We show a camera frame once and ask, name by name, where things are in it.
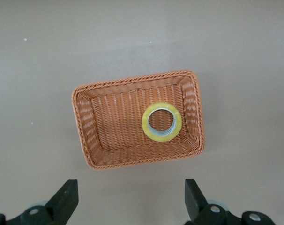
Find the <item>tape roll hole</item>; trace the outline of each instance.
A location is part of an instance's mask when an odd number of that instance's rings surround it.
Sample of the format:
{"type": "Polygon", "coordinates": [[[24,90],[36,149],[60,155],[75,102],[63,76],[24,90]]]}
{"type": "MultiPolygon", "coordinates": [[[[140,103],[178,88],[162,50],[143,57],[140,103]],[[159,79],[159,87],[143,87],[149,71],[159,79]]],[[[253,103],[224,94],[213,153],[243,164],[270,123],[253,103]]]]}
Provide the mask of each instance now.
{"type": "Polygon", "coordinates": [[[160,137],[165,137],[175,130],[177,120],[172,111],[167,108],[158,108],[150,113],[147,125],[151,133],[160,137]]]}

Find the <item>wicker basket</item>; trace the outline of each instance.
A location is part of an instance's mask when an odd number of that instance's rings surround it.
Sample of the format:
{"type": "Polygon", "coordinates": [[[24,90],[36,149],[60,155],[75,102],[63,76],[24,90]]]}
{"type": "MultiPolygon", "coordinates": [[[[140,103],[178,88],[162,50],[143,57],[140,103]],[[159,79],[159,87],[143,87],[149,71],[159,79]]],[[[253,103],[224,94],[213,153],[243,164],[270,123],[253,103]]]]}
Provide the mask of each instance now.
{"type": "MultiPolygon", "coordinates": [[[[192,157],[204,148],[201,95],[197,76],[191,71],[79,86],[72,103],[82,150],[94,169],[192,157]],[[141,126],[145,110],[158,101],[175,106],[182,118],[180,132],[167,142],[151,140],[141,126]]],[[[156,111],[149,123],[165,130],[172,116],[156,111]]]]}

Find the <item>tape roll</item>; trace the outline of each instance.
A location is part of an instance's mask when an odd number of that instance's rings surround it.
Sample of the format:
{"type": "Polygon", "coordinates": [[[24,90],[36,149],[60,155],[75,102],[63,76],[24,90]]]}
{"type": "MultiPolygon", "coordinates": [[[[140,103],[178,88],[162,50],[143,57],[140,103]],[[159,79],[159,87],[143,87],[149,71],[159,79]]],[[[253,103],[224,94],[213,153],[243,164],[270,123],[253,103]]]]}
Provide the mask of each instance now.
{"type": "Polygon", "coordinates": [[[167,102],[156,102],[150,105],[142,116],[142,129],[147,137],[157,142],[167,142],[175,138],[181,130],[182,120],[180,112],[167,102]],[[166,110],[173,116],[173,122],[167,130],[155,130],[149,123],[150,116],[158,110],[166,110]]]}

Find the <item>black mechanical part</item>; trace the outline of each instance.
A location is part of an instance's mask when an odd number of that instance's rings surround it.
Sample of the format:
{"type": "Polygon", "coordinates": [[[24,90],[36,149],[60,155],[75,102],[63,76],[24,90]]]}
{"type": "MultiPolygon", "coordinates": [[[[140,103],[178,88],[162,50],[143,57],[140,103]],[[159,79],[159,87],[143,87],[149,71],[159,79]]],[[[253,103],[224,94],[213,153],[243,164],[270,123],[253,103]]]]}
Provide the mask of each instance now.
{"type": "Polygon", "coordinates": [[[275,225],[260,212],[247,211],[239,218],[219,205],[208,204],[194,179],[186,179],[185,203],[191,219],[185,225],[275,225]]]}
{"type": "Polygon", "coordinates": [[[0,225],[65,225],[77,205],[77,180],[67,180],[45,206],[30,207],[8,221],[0,214],[0,225]]]}

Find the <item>roll of adhesive tape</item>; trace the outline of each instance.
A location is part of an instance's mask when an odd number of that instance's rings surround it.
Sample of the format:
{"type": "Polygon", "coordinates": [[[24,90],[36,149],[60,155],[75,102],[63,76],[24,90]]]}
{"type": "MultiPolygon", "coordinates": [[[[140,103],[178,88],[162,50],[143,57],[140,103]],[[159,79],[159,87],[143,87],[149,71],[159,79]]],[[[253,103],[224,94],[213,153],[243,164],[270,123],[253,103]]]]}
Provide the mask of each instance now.
{"type": "Polygon", "coordinates": [[[142,116],[142,129],[147,137],[157,142],[167,142],[175,138],[181,130],[181,116],[177,108],[167,102],[156,102],[150,105],[142,116]],[[167,130],[155,130],[149,123],[150,116],[158,110],[166,110],[173,116],[173,122],[167,130]]]}

